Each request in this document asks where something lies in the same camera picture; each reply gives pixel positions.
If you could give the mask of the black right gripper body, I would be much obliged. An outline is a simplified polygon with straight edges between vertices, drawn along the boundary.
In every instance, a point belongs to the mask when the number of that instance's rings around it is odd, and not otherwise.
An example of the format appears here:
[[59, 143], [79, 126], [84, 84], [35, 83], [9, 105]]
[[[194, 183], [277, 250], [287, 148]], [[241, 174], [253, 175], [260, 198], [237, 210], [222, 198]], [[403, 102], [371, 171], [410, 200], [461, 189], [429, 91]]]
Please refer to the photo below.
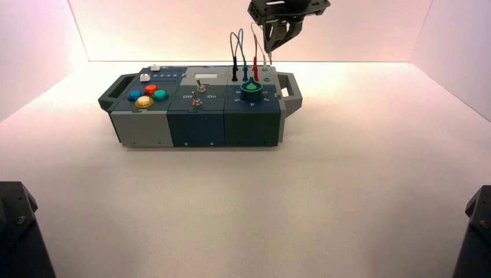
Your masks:
[[322, 15], [331, 6], [328, 0], [319, 1], [250, 1], [247, 12], [258, 24], [277, 21], [303, 20], [305, 16]]

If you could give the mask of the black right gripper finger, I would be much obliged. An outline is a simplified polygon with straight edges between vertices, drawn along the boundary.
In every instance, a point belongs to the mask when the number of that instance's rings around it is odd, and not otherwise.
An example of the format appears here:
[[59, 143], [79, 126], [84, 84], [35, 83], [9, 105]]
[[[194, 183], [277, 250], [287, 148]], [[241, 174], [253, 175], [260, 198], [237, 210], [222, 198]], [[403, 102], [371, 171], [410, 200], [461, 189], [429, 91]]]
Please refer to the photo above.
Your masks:
[[272, 23], [271, 52], [299, 35], [302, 26], [303, 17], [294, 17]]
[[271, 53], [280, 46], [282, 29], [278, 21], [265, 22], [263, 25], [263, 41], [266, 53]]

